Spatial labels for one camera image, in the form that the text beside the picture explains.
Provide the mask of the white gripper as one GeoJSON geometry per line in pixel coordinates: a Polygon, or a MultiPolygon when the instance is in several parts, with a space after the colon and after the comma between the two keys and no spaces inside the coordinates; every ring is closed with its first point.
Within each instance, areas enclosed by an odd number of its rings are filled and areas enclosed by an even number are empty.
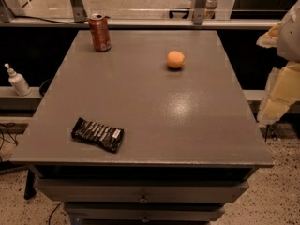
{"type": "Polygon", "coordinates": [[[288,62],[283,68],[273,67],[257,114],[262,125],[272,125],[300,99],[300,0],[256,42],[263,48],[276,48],[288,62]]]}

